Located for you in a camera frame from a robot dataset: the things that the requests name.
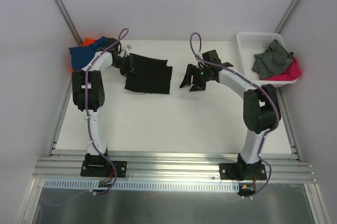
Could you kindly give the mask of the black t shirt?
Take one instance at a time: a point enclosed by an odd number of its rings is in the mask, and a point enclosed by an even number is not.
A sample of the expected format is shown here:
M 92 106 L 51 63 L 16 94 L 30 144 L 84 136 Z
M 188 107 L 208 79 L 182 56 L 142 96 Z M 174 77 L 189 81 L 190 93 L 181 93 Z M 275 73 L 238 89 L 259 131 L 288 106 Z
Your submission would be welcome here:
M 126 75 L 125 89 L 136 93 L 170 93 L 173 67 L 167 65 L 167 59 L 155 59 L 130 54 L 133 60 L 133 72 Z

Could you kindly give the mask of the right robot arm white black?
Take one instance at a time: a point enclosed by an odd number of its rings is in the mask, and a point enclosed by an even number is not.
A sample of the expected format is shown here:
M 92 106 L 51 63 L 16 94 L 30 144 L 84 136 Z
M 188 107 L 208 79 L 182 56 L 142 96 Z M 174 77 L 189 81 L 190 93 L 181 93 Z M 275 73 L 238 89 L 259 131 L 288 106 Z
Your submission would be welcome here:
M 234 91 L 243 100 L 243 120 L 247 127 L 246 138 L 234 164 L 220 164 L 220 174 L 232 180 L 258 178 L 264 170 L 261 152 L 267 135 L 275 130 L 281 113 L 275 87 L 259 86 L 239 72 L 232 64 L 222 63 L 215 50 L 197 56 L 197 65 L 188 64 L 181 88 L 191 92 L 204 91 L 206 83 L 215 81 Z

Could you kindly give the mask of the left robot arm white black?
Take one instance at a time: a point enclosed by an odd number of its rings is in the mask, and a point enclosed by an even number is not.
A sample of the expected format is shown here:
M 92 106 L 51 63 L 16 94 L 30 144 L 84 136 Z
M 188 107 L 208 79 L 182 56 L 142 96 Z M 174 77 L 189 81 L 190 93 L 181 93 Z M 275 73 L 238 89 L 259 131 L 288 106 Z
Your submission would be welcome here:
M 73 103 L 81 112 L 87 136 L 81 176 L 104 177 L 116 174 L 116 167 L 108 160 L 107 141 L 102 136 L 100 113 L 105 103 L 102 73 L 111 66 L 122 69 L 128 65 L 121 56 L 121 40 L 101 37 L 85 40 L 83 46 L 69 49 L 72 60 Z

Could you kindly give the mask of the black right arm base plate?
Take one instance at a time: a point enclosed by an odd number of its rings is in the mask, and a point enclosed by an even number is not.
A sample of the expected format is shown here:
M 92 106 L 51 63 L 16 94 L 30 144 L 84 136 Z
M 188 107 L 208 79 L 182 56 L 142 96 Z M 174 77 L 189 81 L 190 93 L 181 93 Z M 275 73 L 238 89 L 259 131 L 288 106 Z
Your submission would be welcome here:
M 220 163 L 219 173 L 222 180 L 267 180 L 266 169 L 261 161 L 254 164 Z

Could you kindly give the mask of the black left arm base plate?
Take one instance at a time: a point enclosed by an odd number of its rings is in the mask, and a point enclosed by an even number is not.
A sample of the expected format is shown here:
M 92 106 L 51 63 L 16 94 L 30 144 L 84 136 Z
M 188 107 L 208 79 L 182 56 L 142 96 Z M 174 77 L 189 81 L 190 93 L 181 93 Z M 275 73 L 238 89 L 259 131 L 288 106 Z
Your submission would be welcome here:
M 125 178 L 127 171 L 127 162 L 126 161 L 112 161 L 115 166 L 116 172 L 113 171 L 113 167 L 109 162 L 104 160 L 103 162 L 93 163 L 84 161 L 82 164 L 82 169 L 80 172 L 81 177 L 109 177 L 111 172 L 113 176 L 117 174 L 117 178 Z

